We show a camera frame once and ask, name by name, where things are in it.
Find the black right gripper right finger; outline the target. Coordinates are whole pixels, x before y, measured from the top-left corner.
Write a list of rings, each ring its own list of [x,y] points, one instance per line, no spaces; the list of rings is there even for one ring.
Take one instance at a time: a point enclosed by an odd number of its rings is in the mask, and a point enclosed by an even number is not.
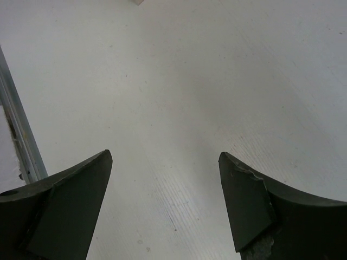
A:
[[[227,152],[219,169],[242,259],[346,259],[346,202],[297,190]]]

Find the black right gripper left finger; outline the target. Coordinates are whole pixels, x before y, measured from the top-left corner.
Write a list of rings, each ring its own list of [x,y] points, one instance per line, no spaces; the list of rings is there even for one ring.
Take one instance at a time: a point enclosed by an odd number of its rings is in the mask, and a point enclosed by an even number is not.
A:
[[[1,259],[86,259],[112,163],[106,149],[1,193]]]

